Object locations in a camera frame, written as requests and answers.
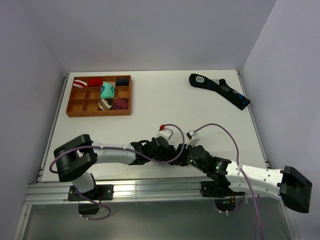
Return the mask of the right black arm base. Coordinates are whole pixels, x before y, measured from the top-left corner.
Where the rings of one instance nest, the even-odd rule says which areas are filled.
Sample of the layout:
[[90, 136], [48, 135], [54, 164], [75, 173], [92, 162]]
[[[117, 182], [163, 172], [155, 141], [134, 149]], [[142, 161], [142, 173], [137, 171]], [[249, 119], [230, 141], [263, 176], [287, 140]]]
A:
[[215, 207], [224, 213], [234, 212], [245, 201], [245, 193], [231, 190], [227, 180], [207, 180], [200, 184], [202, 197], [214, 199]]

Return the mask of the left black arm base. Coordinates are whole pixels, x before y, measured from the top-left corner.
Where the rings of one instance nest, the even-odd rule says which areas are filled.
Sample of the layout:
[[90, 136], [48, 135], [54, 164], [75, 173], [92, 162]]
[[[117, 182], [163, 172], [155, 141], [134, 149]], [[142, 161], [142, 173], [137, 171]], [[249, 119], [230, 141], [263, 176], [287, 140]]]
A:
[[102, 206], [102, 201], [113, 199], [114, 186], [112, 184], [96, 185], [88, 192], [80, 192], [74, 185], [69, 188], [68, 202], [79, 202], [78, 213], [82, 216], [92, 218], [100, 209], [108, 210], [107, 216], [111, 214], [109, 207]]

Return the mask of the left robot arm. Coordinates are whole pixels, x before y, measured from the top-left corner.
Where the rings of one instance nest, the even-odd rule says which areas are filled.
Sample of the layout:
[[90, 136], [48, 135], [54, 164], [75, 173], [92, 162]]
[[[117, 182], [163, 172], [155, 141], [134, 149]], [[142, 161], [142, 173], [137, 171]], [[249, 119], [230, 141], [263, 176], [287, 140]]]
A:
[[169, 138], [153, 137], [125, 145], [107, 145], [93, 141], [88, 134], [82, 134], [53, 152], [54, 160], [49, 166], [60, 182], [71, 182], [76, 191], [86, 200], [96, 197], [98, 188], [89, 169], [98, 164], [144, 165], [148, 162], [171, 163], [177, 153]]

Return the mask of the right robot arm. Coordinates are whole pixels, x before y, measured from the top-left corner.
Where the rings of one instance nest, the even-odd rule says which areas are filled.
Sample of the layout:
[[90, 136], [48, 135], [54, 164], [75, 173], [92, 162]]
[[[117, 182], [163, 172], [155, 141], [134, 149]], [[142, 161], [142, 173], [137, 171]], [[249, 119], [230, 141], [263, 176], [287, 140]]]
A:
[[201, 183], [203, 197], [225, 198], [254, 193], [281, 200], [287, 208], [298, 213], [310, 211], [313, 184], [292, 166], [265, 169], [238, 165], [235, 161], [211, 156], [201, 145], [185, 149], [174, 165], [192, 166], [210, 179]]

